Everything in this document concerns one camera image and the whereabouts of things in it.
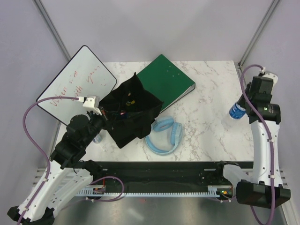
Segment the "water bottle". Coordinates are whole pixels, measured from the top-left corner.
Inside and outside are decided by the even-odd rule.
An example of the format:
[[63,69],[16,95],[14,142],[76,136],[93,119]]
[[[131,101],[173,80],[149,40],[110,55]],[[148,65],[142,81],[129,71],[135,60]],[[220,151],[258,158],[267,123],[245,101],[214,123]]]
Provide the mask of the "water bottle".
[[232,119],[239,120],[246,114],[246,109],[241,107],[237,102],[230,108],[229,115]]

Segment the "green glass bottle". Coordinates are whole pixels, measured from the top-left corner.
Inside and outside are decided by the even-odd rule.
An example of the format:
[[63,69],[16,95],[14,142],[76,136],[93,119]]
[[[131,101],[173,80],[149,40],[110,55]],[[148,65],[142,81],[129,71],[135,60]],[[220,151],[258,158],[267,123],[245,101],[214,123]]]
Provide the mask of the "green glass bottle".
[[126,106],[126,108],[134,108],[135,107],[135,97],[131,91],[128,91],[128,93],[127,93],[125,106]]

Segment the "black canvas bag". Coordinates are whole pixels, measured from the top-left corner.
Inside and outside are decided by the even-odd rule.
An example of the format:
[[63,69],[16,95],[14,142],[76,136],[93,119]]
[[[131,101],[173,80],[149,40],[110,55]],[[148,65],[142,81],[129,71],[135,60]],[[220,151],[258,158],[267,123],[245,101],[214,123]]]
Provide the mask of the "black canvas bag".
[[[134,108],[125,106],[128,91],[134,94]],[[105,129],[120,149],[135,138],[142,139],[150,134],[162,105],[162,101],[143,87],[136,74],[99,102],[99,108],[105,111],[108,119]],[[121,112],[126,112],[127,116],[121,117]]]

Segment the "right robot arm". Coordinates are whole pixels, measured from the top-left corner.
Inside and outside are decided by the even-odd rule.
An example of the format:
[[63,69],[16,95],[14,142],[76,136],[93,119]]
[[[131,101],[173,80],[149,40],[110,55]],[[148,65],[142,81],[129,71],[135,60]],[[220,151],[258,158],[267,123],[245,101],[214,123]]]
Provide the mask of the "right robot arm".
[[254,76],[247,84],[245,93],[260,117],[243,96],[229,110],[232,120],[244,115],[249,118],[254,141],[253,173],[248,176],[237,163],[221,162],[214,177],[219,184],[230,182],[235,187],[240,204],[270,209],[272,203],[278,207],[291,198],[291,191],[283,187],[278,165],[281,111],[279,105],[271,103],[272,88],[277,82],[277,75],[266,73]]

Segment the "water bottle near left arm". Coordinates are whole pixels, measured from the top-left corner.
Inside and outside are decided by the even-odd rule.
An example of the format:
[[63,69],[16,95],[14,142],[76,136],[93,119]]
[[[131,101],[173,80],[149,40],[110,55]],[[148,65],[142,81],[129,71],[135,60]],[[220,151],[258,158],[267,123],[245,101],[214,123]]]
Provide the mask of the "water bottle near left arm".
[[102,141],[102,136],[100,134],[98,134],[94,139],[93,142],[98,144]]

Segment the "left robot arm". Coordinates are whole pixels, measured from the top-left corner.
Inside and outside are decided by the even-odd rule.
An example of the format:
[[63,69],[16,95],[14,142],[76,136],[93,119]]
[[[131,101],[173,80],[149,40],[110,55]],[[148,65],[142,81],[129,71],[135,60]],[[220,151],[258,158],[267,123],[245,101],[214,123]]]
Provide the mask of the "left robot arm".
[[102,168],[89,160],[82,164],[69,182],[59,187],[106,124],[104,116],[92,112],[89,116],[74,116],[51,154],[41,179],[22,204],[9,209],[8,216],[17,224],[51,225],[58,213],[81,189],[89,184],[99,184],[103,179]]

